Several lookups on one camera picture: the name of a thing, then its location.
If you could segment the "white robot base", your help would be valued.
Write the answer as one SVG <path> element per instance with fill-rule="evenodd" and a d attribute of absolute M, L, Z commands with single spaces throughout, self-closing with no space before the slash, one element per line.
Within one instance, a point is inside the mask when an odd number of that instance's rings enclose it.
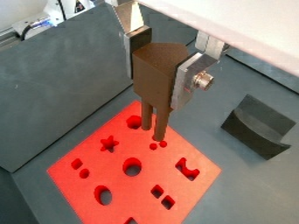
<path fill-rule="evenodd" d="M 0 51 L 103 2 L 105 0 L 0 0 Z"/>

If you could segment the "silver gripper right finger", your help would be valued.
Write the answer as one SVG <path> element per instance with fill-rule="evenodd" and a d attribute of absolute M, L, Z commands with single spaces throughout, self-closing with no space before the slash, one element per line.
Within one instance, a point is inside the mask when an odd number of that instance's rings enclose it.
<path fill-rule="evenodd" d="M 198 52 L 177 68 L 171 99 L 173 109 L 181 109 L 186 105 L 198 88 L 205 91 L 209 90 L 214 82 L 209 69 L 220 62 L 230 45 L 204 31 L 198 31 L 196 48 Z"/>

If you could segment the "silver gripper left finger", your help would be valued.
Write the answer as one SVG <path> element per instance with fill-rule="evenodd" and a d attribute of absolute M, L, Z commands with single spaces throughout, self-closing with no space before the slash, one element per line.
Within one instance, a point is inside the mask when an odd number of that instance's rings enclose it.
<path fill-rule="evenodd" d="M 127 75 L 134 78 L 133 53 L 151 42 L 153 29 L 145 23 L 139 2 L 135 0 L 123 2 L 115 11 L 123 28 Z"/>

